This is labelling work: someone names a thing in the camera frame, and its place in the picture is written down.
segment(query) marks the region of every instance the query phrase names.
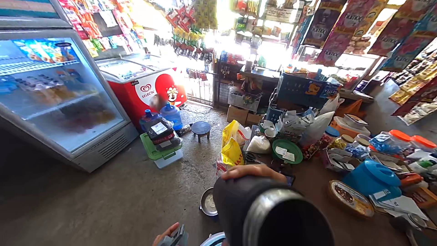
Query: concrete floor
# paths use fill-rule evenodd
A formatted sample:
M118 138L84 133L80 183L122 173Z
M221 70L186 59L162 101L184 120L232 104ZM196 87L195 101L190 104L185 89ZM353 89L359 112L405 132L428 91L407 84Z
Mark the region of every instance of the concrete floor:
M162 170L139 138L87 174L3 133L0 245L146 246L178 221L195 246L221 231L199 203L215 182L226 112L190 102L181 115L184 123L208 121L210 141L186 134L184 158Z

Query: blue water jug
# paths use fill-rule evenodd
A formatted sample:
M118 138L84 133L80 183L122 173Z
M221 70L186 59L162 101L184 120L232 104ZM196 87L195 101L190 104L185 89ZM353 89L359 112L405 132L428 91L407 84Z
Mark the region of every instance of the blue water jug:
M145 123L149 122L151 120L154 119L158 119L160 117L162 117L160 114L155 113L155 112L151 112L150 109L146 109L144 110L144 115L139 119L139 125L141 126L141 129L145 132L147 132Z
M373 160L362 162L348 173L342 182L365 196L383 192L375 196L376 200L380 202L402 195L399 189L401 181L396 174L386 166Z
M167 102L160 113L166 120L174 123L173 130L180 130L182 128L182 119L180 118L180 109L178 107Z

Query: white bag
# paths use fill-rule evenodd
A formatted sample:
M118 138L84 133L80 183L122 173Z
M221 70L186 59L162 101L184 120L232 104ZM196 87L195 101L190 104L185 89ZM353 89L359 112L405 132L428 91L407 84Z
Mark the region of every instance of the white bag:
M305 148L320 140L326 128L329 126L329 123L331 123L333 116L334 111L317 116L314 119L313 124L306 127L306 130L299 141L300 145Z
M340 99L340 94L337 94L337 96L334 99L328 100L325 105L323 105L323 108L320 110L320 114L325 114L328 112L336 111L337 108L340 106L341 103L344 102L344 99Z
M271 151L270 142L265 136L254 136L247 147L247 151L268 154Z

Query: scissors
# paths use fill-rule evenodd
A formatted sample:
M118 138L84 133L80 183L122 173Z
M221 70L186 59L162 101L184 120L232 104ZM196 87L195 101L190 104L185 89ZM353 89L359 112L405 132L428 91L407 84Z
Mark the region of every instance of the scissors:
M250 152L247 152L247 153L246 153L246 158L245 158L245 160L246 160L247 162L256 162L256 163L260 163L260 164L264 164L264 165L265 165L264 162L260 162L260 161L258 161L257 158L255 157L255 155L252 154L252 153L250 153Z

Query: wall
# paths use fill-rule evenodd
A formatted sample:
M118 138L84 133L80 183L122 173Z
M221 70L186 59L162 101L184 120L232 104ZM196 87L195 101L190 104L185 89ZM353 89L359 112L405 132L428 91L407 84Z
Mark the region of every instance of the wall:
M371 96L375 98L375 102L365 108L367 115L364 119L369 123L369 131L372 134L377 134L381 131L397 129L410 136L420 135L437 143L437 113L432 113L410 126L407 126L397 116L391 116L399 105L388 97L398 88L398 85L390 80L371 93Z

